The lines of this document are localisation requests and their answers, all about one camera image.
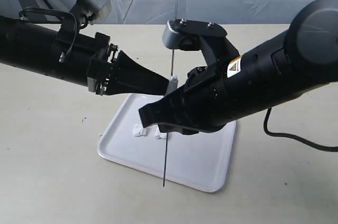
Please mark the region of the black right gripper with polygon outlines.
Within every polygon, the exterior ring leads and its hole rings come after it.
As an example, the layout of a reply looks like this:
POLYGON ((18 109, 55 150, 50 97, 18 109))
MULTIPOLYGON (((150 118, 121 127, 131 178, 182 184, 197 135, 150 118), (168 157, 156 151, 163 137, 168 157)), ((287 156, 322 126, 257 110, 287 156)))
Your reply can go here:
POLYGON ((158 124, 161 133, 214 133, 238 119, 229 94, 227 67, 196 67, 185 84, 138 110, 144 127, 158 124))

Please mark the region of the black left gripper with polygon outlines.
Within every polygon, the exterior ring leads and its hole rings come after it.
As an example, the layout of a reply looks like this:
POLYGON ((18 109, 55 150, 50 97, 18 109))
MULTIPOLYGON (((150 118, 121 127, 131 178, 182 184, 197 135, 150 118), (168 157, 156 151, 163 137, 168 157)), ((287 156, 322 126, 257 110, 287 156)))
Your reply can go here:
POLYGON ((117 51, 118 46, 105 34, 97 32, 92 38, 60 30, 51 46, 51 76, 85 86, 97 95, 166 93, 167 78, 141 66, 123 51, 111 65, 109 57, 117 51))

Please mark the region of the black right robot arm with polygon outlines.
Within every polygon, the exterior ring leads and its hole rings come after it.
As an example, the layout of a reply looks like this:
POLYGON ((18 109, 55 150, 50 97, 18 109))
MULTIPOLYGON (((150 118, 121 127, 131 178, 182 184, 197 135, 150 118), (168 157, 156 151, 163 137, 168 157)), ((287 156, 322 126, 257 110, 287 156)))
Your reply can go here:
POLYGON ((315 0, 289 28, 240 54, 225 34, 193 34, 206 66, 184 85, 140 108, 144 127, 192 135, 296 99, 337 81, 337 0, 315 0))

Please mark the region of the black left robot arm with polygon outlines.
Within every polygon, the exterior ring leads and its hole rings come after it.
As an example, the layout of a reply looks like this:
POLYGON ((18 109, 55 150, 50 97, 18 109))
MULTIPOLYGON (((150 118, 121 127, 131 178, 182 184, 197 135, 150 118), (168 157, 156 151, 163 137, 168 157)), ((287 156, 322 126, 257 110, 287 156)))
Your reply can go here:
POLYGON ((51 30, 1 17, 1 63, 87 87, 97 95, 164 95, 168 79, 145 68, 97 32, 51 30))

